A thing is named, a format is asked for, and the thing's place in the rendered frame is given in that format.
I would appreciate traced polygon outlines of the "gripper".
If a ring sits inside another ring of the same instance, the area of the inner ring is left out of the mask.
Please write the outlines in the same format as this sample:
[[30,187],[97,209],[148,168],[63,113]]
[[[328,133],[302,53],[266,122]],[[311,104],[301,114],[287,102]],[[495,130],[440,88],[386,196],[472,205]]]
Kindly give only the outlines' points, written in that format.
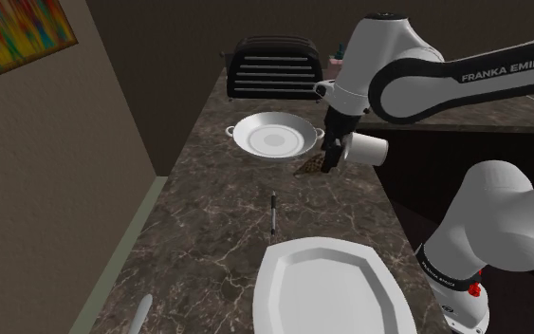
[[352,133],[360,121],[360,115],[344,115],[334,107],[327,109],[324,118],[323,150],[324,158],[321,166],[323,173],[336,168],[343,153],[342,138]]

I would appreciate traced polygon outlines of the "brown patterned wedge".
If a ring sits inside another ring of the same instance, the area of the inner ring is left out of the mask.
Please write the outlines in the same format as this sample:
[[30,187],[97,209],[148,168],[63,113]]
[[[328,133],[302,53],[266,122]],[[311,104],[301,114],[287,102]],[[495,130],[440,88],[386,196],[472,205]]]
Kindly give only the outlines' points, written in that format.
[[317,154],[306,160],[294,173],[293,176],[300,178],[307,175],[317,174],[321,171],[324,154]]

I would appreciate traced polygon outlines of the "white cup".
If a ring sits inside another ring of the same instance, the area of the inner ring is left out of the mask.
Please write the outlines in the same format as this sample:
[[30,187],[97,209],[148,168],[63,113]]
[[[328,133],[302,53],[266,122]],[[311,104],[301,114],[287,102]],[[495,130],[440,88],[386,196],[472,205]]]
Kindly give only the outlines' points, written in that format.
[[353,132],[344,137],[341,156],[345,161],[381,166],[388,150],[387,140]]

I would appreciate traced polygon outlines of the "pink and teal container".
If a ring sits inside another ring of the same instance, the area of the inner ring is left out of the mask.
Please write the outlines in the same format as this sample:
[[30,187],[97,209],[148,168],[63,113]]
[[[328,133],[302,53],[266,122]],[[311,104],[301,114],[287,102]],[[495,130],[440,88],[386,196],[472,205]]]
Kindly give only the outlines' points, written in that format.
[[331,80],[335,79],[342,69],[344,57],[344,45],[339,44],[338,50],[334,55],[329,57],[327,69],[326,69],[326,79]]

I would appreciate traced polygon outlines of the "black toaster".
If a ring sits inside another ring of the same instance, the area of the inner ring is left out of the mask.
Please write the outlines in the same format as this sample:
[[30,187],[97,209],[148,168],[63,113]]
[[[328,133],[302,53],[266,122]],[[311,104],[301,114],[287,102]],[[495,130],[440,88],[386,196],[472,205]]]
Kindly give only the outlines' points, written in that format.
[[316,101],[322,80],[319,51],[301,36],[257,35],[241,39],[225,62],[231,99]]

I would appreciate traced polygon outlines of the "white octagonal platter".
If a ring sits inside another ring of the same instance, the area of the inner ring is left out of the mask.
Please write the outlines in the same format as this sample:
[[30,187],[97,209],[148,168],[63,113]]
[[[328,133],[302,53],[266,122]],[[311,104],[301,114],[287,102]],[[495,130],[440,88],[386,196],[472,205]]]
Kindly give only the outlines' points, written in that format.
[[267,247],[253,291],[254,334],[418,334],[377,252],[305,237]]

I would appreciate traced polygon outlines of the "silver knife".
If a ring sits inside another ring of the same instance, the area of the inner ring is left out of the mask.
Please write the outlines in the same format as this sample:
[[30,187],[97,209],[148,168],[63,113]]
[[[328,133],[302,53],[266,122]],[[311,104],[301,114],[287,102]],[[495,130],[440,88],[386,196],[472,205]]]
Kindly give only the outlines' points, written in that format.
[[151,305],[153,303],[153,295],[146,294],[139,302],[137,311],[129,326],[128,334],[139,334],[141,328],[147,318]]

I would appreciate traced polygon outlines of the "white two-handled bowl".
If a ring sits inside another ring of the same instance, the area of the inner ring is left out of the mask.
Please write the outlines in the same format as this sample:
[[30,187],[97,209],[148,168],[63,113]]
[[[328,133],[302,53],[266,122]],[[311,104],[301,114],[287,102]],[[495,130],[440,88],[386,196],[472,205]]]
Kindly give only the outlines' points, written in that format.
[[325,132],[290,113],[259,112],[228,126],[225,134],[253,157],[285,161],[310,151]]

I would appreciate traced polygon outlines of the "colourful wall picture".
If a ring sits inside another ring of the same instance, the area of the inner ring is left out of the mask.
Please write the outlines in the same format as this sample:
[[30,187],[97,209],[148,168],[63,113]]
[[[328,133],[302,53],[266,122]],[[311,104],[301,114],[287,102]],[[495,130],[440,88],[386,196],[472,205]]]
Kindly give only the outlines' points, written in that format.
[[77,43],[59,0],[0,0],[0,74]]

